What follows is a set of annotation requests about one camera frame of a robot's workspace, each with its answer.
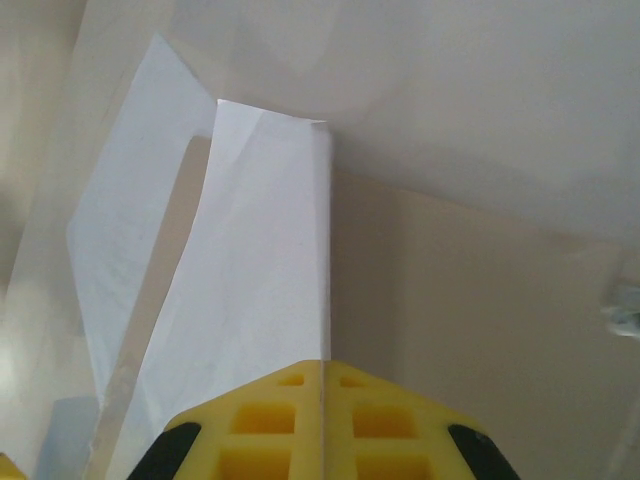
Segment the white surface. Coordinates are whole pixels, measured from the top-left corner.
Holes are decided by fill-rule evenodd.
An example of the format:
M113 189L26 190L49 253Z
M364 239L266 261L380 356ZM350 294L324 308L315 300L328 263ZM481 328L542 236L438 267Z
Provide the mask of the white surface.
M109 478L181 411L328 358L325 125L218 105L200 205L156 322Z
M215 101L155 36L67 230L100 404L189 141Z
M225 97L330 120L340 167L639 246L639 29L635 0L177 0L170 31Z

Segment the white paper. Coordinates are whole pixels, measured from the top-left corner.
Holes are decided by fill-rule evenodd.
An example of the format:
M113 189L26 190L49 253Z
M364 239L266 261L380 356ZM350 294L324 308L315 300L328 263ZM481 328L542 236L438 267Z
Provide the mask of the white paper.
M123 478L179 412L328 358L330 135L218 105L200 205L114 452Z
M104 392L185 149L216 105L159 36L140 64L67 229L97 395Z

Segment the white ceiling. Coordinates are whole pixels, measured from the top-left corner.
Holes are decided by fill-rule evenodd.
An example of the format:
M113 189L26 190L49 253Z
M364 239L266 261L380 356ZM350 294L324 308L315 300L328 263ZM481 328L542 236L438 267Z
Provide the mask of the white ceiling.
M170 33L196 64L213 60L195 69L215 94L330 120L339 166L640 245L637 0L178 0L175 12Z

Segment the yellow foam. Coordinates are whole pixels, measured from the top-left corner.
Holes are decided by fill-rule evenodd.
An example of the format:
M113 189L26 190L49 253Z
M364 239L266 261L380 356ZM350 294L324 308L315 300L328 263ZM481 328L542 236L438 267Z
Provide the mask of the yellow foam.
M0 453L0 480L24 480L26 478L9 457Z
M304 361L188 410L176 480L474 480L448 433L476 422L340 362Z

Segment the black rubber edge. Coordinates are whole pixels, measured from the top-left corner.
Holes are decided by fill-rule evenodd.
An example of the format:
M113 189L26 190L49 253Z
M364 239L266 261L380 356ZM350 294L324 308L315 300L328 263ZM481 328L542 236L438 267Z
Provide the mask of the black rubber edge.
M476 480L520 480L496 444L485 434L464 425L450 425L449 434Z
M172 480L202 427L183 423L163 432L144 454L128 480Z

